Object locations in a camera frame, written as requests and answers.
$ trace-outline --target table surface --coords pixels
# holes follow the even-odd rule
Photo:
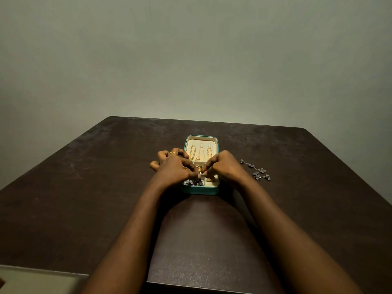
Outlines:
[[[221,150],[265,168],[272,180],[260,184],[365,292],[390,289],[391,205],[305,129],[234,123],[106,118],[0,191],[0,264],[90,274],[156,153],[190,134],[215,136]],[[241,198],[223,186],[166,213],[147,281],[284,293],[271,260]]]

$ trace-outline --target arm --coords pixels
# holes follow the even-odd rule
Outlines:
[[[148,183],[134,210],[109,252],[90,276],[81,294],[139,293],[147,273],[148,254],[159,200],[169,187],[199,171],[186,158],[189,155],[177,148],[158,153],[157,173]]]
[[[223,151],[215,155],[202,171],[207,177],[218,174],[239,190],[296,293],[362,293],[343,268],[277,206],[232,154]]]

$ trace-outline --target hand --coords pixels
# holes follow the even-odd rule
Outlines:
[[[207,178],[212,178],[217,174],[229,183],[239,183],[243,178],[247,178],[248,173],[241,167],[236,158],[227,150],[214,155],[202,168],[202,173]]]
[[[169,188],[187,179],[200,178],[199,170],[188,160],[189,155],[182,149],[174,148],[158,152],[158,161],[152,161],[150,167],[156,171],[154,181],[163,188]]]

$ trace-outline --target jewelry box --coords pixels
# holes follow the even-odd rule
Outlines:
[[[218,139],[212,136],[190,135],[185,140],[184,151],[189,154],[189,160],[201,169],[214,155],[219,153]],[[214,179],[206,178],[202,173],[199,181],[187,180],[182,185],[182,190],[189,194],[215,195],[219,190],[218,175]]]

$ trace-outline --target gray wall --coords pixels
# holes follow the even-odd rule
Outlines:
[[[390,0],[0,0],[0,187],[117,115],[304,127],[392,202],[391,12]]]

